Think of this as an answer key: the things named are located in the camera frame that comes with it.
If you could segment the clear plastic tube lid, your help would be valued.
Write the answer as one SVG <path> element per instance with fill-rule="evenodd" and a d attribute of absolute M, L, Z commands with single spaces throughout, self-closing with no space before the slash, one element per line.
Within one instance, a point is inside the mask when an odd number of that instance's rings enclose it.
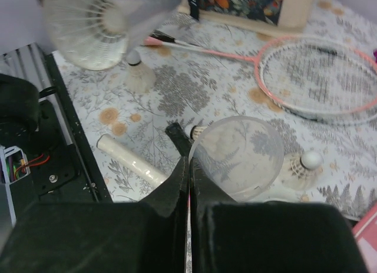
<path fill-rule="evenodd" d="M 250 116 L 231 116 L 207 126 L 189 153 L 205 174 L 238 202 L 251 201 L 276 180 L 285 150 L 278 131 Z"/>

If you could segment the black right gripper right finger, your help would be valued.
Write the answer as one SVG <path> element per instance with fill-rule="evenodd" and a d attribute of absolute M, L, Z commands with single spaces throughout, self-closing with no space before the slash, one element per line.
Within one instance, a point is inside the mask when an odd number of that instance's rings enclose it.
<path fill-rule="evenodd" d="M 348 221 L 333 206 L 231 199 L 190 162 L 194 272 L 366 272 Z"/>

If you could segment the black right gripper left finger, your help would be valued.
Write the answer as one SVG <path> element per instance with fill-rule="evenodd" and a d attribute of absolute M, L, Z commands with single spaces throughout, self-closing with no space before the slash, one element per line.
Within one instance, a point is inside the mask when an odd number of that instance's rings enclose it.
<path fill-rule="evenodd" d="M 1 253 L 2 272 L 184 272 L 189 163 L 138 202 L 36 204 Z"/>

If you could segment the white shuttlecock tube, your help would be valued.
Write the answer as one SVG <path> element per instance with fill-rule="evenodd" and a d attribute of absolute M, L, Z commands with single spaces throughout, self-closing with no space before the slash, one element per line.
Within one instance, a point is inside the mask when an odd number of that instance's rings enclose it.
<path fill-rule="evenodd" d="M 70 63 L 93 71 L 117 65 L 170 17 L 181 0 L 42 0 L 45 27 Z"/>

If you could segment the white feather shuttlecock black band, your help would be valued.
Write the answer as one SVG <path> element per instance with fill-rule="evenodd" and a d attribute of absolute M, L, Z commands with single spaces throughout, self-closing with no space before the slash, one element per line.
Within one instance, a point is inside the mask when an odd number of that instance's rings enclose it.
<path fill-rule="evenodd" d="M 126 87 L 135 94 L 144 94 L 150 91 L 156 82 L 156 75 L 154 71 L 141 60 L 138 51 L 132 50 L 126 56 L 126 62 L 128 64 L 124 81 Z"/>

